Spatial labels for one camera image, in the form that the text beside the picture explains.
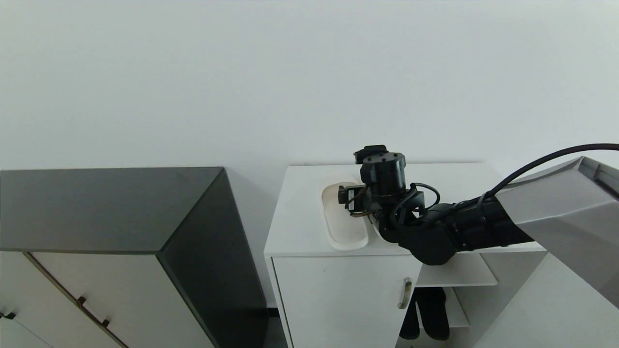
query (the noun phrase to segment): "cylindrical motor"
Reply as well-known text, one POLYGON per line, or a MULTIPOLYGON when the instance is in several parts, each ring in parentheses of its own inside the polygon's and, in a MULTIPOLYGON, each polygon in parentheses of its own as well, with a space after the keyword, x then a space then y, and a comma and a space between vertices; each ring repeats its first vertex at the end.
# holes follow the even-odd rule
POLYGON ((397 152, 374 154, 363 159, 361 181, 368 185, 368 192, 377 202, 400 198, 406 193, 404 178, 406 159, 397 152))

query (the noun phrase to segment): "slipper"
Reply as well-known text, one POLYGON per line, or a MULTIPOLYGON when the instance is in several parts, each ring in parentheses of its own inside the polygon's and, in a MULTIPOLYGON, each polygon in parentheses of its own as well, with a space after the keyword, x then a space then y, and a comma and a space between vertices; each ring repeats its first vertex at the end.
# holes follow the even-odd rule
POLYGON ((415 306, 415 294, 410 298, 409 307, 406 309, 406 316, 400 328, 400 337, 403 339, 419 338, 421 329, 419 328, 419 318, 417 318, 417 306, 415 306))
POLYGON ((413 293, 423 329, 433 339, 447 341, 449 339, 449 320, 445 310, 445 290, 442 287, 418 287, 413 293))
POLYGON ((351 251, 361 249, 368 244, 368 230, 365 218, 351 217, 350 213, 339 204, 337 192, 339 186, 358 185, 354 178, 347 175, 325 177, 318 184, 318 199, 322 206, 321 219, 324 221, 327 240, 333 249, 351 251))

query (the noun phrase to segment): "wire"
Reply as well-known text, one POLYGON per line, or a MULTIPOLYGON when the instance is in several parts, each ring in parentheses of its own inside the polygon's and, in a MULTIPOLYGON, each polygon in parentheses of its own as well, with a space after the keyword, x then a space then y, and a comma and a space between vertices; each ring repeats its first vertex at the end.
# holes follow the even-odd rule
POLYGON ((400 208, 404 205, 404 203, 406 203, 406 201, 408 201, 410 198, 412 198, 413 196, 415 196, 418 193, 417 190, 414 189, 414 185, 416 185, 416 184, 410 184, 410 191, 409 191, 409 193, 407 193, 406 196, 404 196, 404 198, 402 198, 402 200, 399 201, 397 203, 397 205, 391 211, 391 215, 389 216, 389 218, 391 219, 391 224, 393 226, 402 225, 401 223, 399 223, 396 220, 396 212, 400 210, 400 208))
MULTIPOLYGON (((537 160, 534 160, 533 162, 521 167, 520 169, 516 170, 515 172, 513 172, 512 174, 510 174, 509 176, 507 176, 505 179, 503 179, 500 183, 498 183, 494 188, 492 188, 491 190, 489 190, 488 192, 486 192, 484 194, 484 200, 488 199, 488 198, 492 198, 494 197, 499 191, 501 191, 503 188, 505 188, 505 186, 507 186, 510 182, 514 181, 516 178, 518 178, 519 176, 525 174, 526 172, 528 172, 529 170, 535 168, 535 167, 539 167, 540 165, 549 162, 553 159, 557 159, 559 157, 565 156, 565 155, 569 155, 569 154, 575 154, 577 152, 583 152, 583 151, 592 151, 592 150, 614 150, 614 151, 619 151, 619 144, 611 144, 611 143, 600 143, 600 144, 586 144, 586 145, 578 145, 578 146, 572 146, 572 147, 568 147, 565 148, 563 150, 559 150, 559 151, 555 151, 551 154, 548 154, 546 156, 543 156, 537 160)), ((442 219, 443 217, 446 217, 449 214, 452 214, 453 212, 462 210, 464 208, 467 207, 471 207, 474 206, 475 204, 479 204, 480 202, 480 196, 470 199, 468 201, 462 201, 460 203, 454 204, 450 209, 446 209, 442 212, 440 212, 438 215, 436 215, 434 218, 427 220, 423 226, 427 227, 432 225, 433 223, 439 221, 440 219, 442 219)))
POLYGON ((362 194, 364 194, 367 189, 368 189, 367 186, 362 188, 361 191, 359 191, 359 193, 357 193, 356 196, 354 196, 353 198, 349 199, 348 202, 346 202, 346 206, 348 206, 352 201, 354 201, 355 199, 359 198, 362 194))
POLYGON ((352 216, 352 217, 364 217, 364 216, 368 216, 370 214, 374 214, 374 212, 373 211, 352 212, 352 213, 350 213, 350 216, 352 216))
POLYGON ((493 189, 488 191, 488 194, 486 194, 486 198, 493 197, 494 195, 497 194, 497 192, 501 191, 501 189, 507 186, 507 184, 509 184, 510 182, 514 181, 517 177, 521 176, 522 174, 525 174, 526 172, 528 172, 529 170, 535 167, 538 167, 541 164, 544 164, 553 159, 557 159, 558 157, 561 157, 561 156, 574 154, 576 152, 591 151, 591 150, 619 151, 619 144, 586 144, 586 145, 572 146, 572 147, 568 147, 567 149, 555 151, 549 155, 546 155, 537 160, 534 160, 533 162, 525 165, 524 167, 510 174, 507 178, 503 179, 503 181, 498 183, 493 189))
POLYGON ((415 185, 416 185, 416 186, 418 186, 418 187, 427 188, 427 189, 429 189, 430 191, 434 192, 434 194, 436 195, 436 200, 434 201, 434 203, 433 203, 431 206, 429 206, 429 207, 427 207, 427 208, 425 208, 425 209, 430 209, 430 208, 432 208, 433 206, 435 206, 435 205, 437 205, 437 204, 439 204, 439 203, 441 202, 441 194, 440 194, 440 193, 438 192, 438 190, 437 190, 437 189, 435 189, 434 187, 432 187, 432 186, 430 186, 430 185, 427 185, 427 184, 424 184, 424 183, 415 183, 415 185))

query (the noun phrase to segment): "white drawer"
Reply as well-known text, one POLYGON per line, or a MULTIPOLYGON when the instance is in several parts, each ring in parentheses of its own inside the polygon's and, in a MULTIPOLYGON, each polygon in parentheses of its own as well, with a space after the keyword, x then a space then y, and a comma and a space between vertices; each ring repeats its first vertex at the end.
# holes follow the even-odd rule
POLYGON ((41 340, 54 348, 118 348, 22 253, 1 252, 0 265, 0 304, 41 340))
POLYGON ((95 317, 108 319, 108 329, 130 348, 213 348, 156 256, 34 256, 73 297, 85 297, 95 317))

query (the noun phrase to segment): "black shoe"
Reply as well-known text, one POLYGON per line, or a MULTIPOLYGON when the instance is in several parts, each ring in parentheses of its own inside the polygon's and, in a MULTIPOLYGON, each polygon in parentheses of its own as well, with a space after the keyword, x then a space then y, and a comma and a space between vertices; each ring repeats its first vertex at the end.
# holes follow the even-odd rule
POLYGON ((409 307, 400 329, 400 337, 403 339, 416 339, 419 337, 419 318, 417 318, 417 306, 415 306, 415 294, 410 298, 409 307))
POLYGON ((445 290, 442 287, 418 287, 413 293, 425 332, 433 339, 449 339, 449 320, 445 310, 445 290))

